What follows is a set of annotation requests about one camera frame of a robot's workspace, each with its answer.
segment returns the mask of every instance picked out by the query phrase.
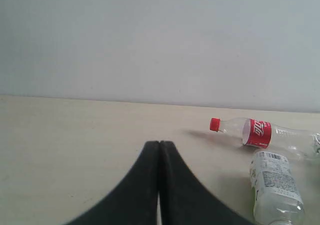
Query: white table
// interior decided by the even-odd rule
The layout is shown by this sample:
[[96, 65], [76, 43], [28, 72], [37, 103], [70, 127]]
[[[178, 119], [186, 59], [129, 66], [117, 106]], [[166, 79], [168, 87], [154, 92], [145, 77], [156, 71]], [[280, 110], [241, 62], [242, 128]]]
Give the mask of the white table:
[[[253, 150], [209, 131], [250, 117], [320, 131], [320, 114], [0, 96], [0, 224], [60, 225], [101, 200], [145, 141], [171, 140], [197, 178], [252, 220]], [[320, 221], [320, 165], [293, 160], [306, 225]]]

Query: red bottle cap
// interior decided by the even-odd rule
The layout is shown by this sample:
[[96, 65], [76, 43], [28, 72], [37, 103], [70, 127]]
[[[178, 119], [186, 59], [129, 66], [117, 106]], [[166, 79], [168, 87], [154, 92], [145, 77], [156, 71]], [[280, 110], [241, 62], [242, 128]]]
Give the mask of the red bottle cap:
[[220, 119], [219, 118], [211, 118], [210, 122], [210, 130], [218, 132], [220, 127]]

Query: barcode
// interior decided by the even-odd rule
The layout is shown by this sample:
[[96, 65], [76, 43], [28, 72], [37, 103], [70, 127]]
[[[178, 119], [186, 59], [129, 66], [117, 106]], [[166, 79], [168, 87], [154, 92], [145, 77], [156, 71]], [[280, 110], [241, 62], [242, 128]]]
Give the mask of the barcode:
[[263, 171], [262, 174], [266, 188], [283, 189], [288, 192], [299, 194], [296, 183], [291, 176], [270, 171]]
[[266, 152], [266, 151], [262, 151], [259, 154], [260, 157], [265, 157], [265, 158], [273, 158], [273, 159], [278, 159], [281, 160], [281, 156], [271, 153], [271, 152]]

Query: white wall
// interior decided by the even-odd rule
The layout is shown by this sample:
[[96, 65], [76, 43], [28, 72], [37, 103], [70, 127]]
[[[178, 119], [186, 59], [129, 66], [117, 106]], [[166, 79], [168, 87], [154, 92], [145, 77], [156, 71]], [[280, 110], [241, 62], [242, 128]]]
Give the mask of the white wall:
[[0, 0], [0, 94], [320, 112], [320, 0]]

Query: plastic bottle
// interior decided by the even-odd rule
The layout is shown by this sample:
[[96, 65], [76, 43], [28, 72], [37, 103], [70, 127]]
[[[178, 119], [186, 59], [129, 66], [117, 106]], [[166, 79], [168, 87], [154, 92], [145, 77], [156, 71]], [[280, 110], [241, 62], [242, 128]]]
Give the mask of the plastic bottle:
[[234, 118], [222, 121], [212, 118], [210, 130], [241, 138], [243, 145], [258, 148], [282, 148], [299, 158], [320, 157], [320, 134], [307, 130], [280, 127], [266, 121], [251, 118]]
[[250, 182], [258, 224], [303, 224], [304, 204], [285, 156], [260, 149], [251, 162]]

